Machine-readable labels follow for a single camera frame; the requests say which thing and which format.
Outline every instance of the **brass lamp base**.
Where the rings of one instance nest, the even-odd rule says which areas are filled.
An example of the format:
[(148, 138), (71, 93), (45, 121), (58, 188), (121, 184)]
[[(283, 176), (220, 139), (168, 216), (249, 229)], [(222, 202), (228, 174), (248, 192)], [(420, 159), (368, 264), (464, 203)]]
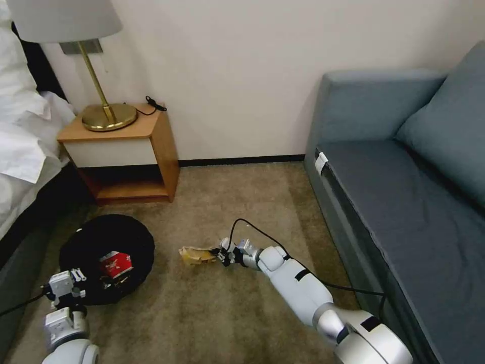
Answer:
[(102, 105), (93, 105), (86, 108), (82, 114), (82, 124), (88, 130), (92, 131), (111, 131), (130, 125), (137, 118), (136, 109), (131, 105), (112, 104), (109, 108), (113, 111), (113, 120), (110, 120), (105, 107)]

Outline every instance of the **white wall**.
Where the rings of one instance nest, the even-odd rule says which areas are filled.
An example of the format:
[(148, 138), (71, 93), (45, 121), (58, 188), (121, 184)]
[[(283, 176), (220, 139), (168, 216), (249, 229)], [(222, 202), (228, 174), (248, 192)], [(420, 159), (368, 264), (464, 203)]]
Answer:
[[(92, 56), (111, 102), (165, 102), (181, 159), (304, 152), (325, 71), (437, 67), (485, 35), (483, 0), (113, 0), (124, 30)], [(45, 52), (77, 110), (80, 56)]]

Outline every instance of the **bed frame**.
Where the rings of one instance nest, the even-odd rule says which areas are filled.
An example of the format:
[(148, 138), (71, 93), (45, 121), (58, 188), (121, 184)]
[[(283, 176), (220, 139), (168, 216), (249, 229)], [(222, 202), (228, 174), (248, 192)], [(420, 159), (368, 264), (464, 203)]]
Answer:
[[(14, 25), (12, 30), (17, 34)], [(40, 45), (22, 40), (21, 43), (37, 90), (51, 91), (66, 99)], [(47, 244), (54, 229), (59, 228), (61, 216), (65, 221), (65, 216), (77, 211), (73, 216), (81, 224), (85, 214), (79, 211), (87, 212), (90, 202), (89, 193), (70, 164), (39, 191), (35, 202), (0, 240), (0, 311), (30, 298)], [(0, 363), (5, 360), (23, 313), (19, 309), (0, 317)]]

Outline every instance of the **sofa armrest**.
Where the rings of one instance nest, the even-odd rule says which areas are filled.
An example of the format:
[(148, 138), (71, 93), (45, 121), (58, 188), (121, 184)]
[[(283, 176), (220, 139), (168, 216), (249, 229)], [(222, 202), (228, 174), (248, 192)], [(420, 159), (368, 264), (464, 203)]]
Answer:
[(446, 75), (426, 69), (337, 71), (323, 76), (307, 153), (321, 142), (385, 140), (426, 105)]

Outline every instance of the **bed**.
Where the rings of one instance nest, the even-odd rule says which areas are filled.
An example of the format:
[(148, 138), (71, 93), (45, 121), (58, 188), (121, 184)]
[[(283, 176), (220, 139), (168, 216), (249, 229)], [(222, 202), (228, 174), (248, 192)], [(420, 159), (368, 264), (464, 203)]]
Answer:
[[(74, 114), (41, 47), (35, 43), (19, 43), (17, 38), (7, 34), (6, 24), (12, 26), (15, 34), (16, 31), (6, 19), (8, 11), (3, 6), (0, 2), (0, 47), (10, 44), (19, 48), (28, 64), (29, 70), (24, 71), (29, 74), (6, 77), (3, 72), (9, 66), (5, 63), (12, 55), (4, 50), (0, 52), (0, 311), (30, 297), (49, 237), (60, 217), (89, 203), (87, 191), (56, 141), (58, 130), (72, 120)], [(14, 91), (9, 94), (10, 89), (3, 87), (5, 82), (12, 79), (24, 82), (31, 78), (35, 79), (37, 90), (31, 94), (48, 115), (42, 116), (43, 121), (39, 121), (38, 115), (35, 115), (37, 119), (26, 118), (25, 112), (22, 119), (16, 118), (9, 114), (11, 104), (4, 102), (18, 95), (17, 89), (20, 89), (13, 85)], [(32, 108), (26, 110), (34, 113)], [(9, 118), (13, 120), (10, 124), (7, 123)], [(36, 162), (35, 158), (9, 147), (16, 148), (19, 140), (30, 142), (31, 137), (37, 142), (38, 154), (45, 152), (45, 159), (35, 178), (29, 179), (27, 175), (32, 170), (29, 163)], [(22, 315), (20, 309), (0, 317), (0, 363), (5, 359)]]

